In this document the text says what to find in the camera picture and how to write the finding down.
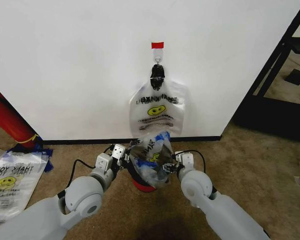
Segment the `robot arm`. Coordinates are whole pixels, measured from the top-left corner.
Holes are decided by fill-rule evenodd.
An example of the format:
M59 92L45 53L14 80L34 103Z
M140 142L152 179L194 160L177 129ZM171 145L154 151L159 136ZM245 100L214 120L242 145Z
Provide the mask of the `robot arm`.
M266 231L232 198L218 192L202 171L194 169L192 153L177 155L184 166L178 173L181 190L191 205L200 208L222 240L269 240Z
M121 159L125 147L117 144L112 155L101 153L89 176L76 178L54 197L45 198L0 226L0 240L61 240L82 219L97 213L102 196L116 172L113 160Z
M0 226L0 240L61 240L67 231L95 214L102 196L125 160L126 148L116 144L111 156L101 153L89 176L76 178L54 197L43 199ZM176 152L175 165L163 169L175 172L181 190L191 205L200 208L210 227L222 240L269 240L263 228L233 199L218 192L208 175L194 169L192 153Z

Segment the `clear plastic bag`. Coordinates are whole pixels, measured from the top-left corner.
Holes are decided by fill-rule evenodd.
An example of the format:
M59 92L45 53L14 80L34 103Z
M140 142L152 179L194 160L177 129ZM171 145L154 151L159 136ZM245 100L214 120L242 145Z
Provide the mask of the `clear plastic bag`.
M165 79L163 67L155 64L150 81L130 100L133 137L170 131L181 134L185 115L186 87Z
M49 160L45 152L7 152L0 157L0 223L23 211Z
M164 131L139 138L131 146L129 158L140 177L157 189L168 183L168 174L162 165L172 162L172 153L170 134Z

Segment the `yellow smiley face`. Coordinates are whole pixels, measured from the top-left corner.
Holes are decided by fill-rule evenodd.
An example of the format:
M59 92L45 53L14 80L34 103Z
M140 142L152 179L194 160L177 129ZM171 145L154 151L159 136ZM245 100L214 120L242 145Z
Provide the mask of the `yellow smiley face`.
M15 186L17 179L13 176L7 176L0 179L0 190L12 189Z
M148 115L157 116L165 110L166 110L166 107L164 105L157 106L157 107L152 107L148 110Z
M152 158L150 159L150 162L156 162L158 160L159 156L160 156L159 152L153 154Z

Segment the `floor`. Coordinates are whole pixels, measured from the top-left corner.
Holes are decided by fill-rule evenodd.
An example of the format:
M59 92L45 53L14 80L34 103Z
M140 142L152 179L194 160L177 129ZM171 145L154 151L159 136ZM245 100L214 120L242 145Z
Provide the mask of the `floor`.
M0 148L14 141L0 129ZM54 169L44 173L29 201L52 197L66 186L73 161L93 165L108 145L51 145ZM175 151L196 149L207 162L214 186L242 206L274 240L300 240L300 142L267 135L230 123L220 141L174 142ZM196 156L197 168L202 169ZM75 177L88 175L78 165ZM71 229L66 240L216 240L205 215L190 206L175 175L170 184L152 193L137 190L126 170L103 197L99 212Z
M295 85L284 80L293 69L300 70L300 54L295 54L291 51L289 57L264 96L270 99L300 104L300 85ZM257 94L261 86L262 84L260 84L254 94Z

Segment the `red fire extinguisher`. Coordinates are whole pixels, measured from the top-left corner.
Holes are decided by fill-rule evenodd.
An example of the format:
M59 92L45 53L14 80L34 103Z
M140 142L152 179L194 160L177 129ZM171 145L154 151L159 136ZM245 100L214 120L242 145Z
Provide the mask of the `red fire extinguisher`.
M32 149L35 146L38 135L16 113L1 93L0 127L25 148Z

